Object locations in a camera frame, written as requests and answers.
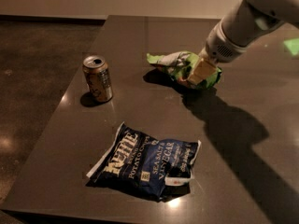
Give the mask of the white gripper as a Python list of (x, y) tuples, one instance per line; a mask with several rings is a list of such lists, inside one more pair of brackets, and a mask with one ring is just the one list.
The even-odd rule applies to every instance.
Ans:
[(248, 40), (238, 30), (220, 20), (207, 36), (199, 53), (202, 58), (186, 62), (191, 67), (186, 81), (190, 86), (198, 85), (216, 73), (213, 63), (230, 63), (242, 55), (247, 46)]

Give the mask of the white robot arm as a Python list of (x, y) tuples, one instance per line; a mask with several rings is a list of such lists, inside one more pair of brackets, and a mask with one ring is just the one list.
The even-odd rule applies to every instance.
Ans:
[(218, 63), (233, 61), (284, 23), (298, 26), (299, 0), (242, 0), (211, 30), (187, 81), (198, 85), (216, 72)]

